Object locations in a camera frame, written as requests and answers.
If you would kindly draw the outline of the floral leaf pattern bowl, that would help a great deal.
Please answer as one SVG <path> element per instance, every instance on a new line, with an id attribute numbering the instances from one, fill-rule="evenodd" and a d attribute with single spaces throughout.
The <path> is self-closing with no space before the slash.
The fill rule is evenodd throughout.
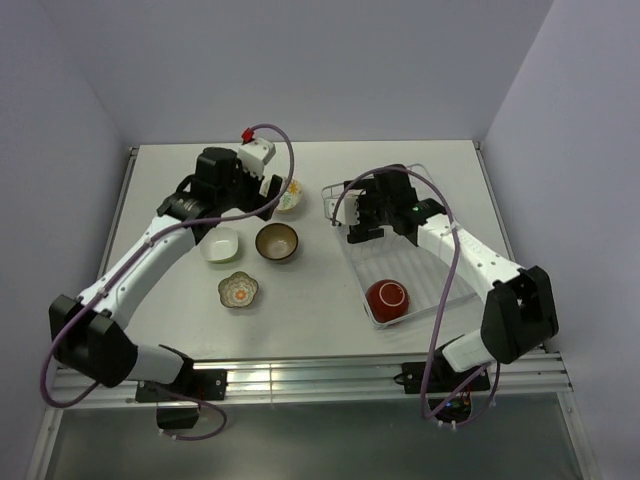
<path id="1" fill-rule="evenodd" d="M 304 197 L 304 187 L 297 179 L 292 179 L 286 192 L 282 195 L 276 207 L 278 213 L 292 213 L 301 205 Z"/>

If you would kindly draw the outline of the red bowl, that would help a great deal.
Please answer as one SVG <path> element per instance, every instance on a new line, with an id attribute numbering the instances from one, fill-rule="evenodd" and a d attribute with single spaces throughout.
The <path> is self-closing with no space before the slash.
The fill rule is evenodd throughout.
<path id="1" fill-rule="evenodd" d="M 365 298 L 373 319 L 386 324 L 409 311 L 410 296 L 407 289 L 392 279 L 383 279 L 371 285 Z"/>

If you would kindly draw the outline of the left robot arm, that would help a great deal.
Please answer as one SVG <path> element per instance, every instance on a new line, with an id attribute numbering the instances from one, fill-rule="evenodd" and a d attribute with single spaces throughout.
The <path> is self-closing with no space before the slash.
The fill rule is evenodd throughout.
<path id="1" fill-rule="evenodd" d="M 156 382 L 172 399 L 190 395 L 192 359 L 166 346 L 137 345 L 126 328 L 157 282 L 224 213 L 271 217 L 284 181 L 273 176 L 267 192 L 261 186 L 275 153 L 275 146 L 261 138 L 235 150 L 205 148 L 194 172 L 162 201 L 134 246 L 76 297 L 61 295 L 52 303 L 54 358 L 106 387 L 125 380 Z"/>

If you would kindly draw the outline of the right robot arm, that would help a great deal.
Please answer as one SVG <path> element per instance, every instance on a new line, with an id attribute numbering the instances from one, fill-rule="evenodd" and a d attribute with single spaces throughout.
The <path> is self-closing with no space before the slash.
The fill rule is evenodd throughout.
<path id="1" fill-rule="evenodd" d="M 548 273 L 489 248 L 458 223 L 430 180 L 403 165 L 374 168 L 345 181 L 330 219 L 347 227 L 351 244 L 377 239 L 391 228 L 448 266 L 443 300 L 455 278 L 482 300 L 477 330 L 430 350 L 431 356 L 443 358 L 432 368 L 443 389 L 457 388 L 476 366 L 510 364 L 559 332 Z"/>

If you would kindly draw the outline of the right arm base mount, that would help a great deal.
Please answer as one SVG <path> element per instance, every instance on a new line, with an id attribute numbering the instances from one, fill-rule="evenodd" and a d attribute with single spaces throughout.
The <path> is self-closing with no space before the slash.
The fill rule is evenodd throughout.
<path id="1" fill-rule="evenodd" d="M 405 362 L 401 364 L 400 372 L 393 377 L 393 381 L 404 389 L 407 395 L 419 394 L 422 384 L 425 362 Z M 427 385 L 427 393 L 448 395 L 462 381 L 466 380 L 476 368 L 457 373 L 451 370 L 445 361 L 435 360 Z M 471 417 L 473 392 L 485 392 L 491 388 L 486 373 L 473 379 L 457 396 L 446 403 L 436 418 L 446 423 L 461 422 Z"/>

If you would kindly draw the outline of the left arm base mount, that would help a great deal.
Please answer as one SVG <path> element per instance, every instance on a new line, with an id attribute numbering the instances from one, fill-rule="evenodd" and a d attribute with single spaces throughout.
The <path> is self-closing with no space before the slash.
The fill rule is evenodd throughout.
<path id="1" fill-rule="evenodd" d="M 214 401 L 225 399 L 227 371 L 225 369 L 195 369 L 185 380 L 170 385 L 140 381 L 135 402 L 156 405 L 156 425 L 162 435 L 176 441 L 195 442 L 213 438 L 226 427 L 228 416 Z M 205 413 L 220 416 L 220 425 L 209 433 L 189 434 Z"/>

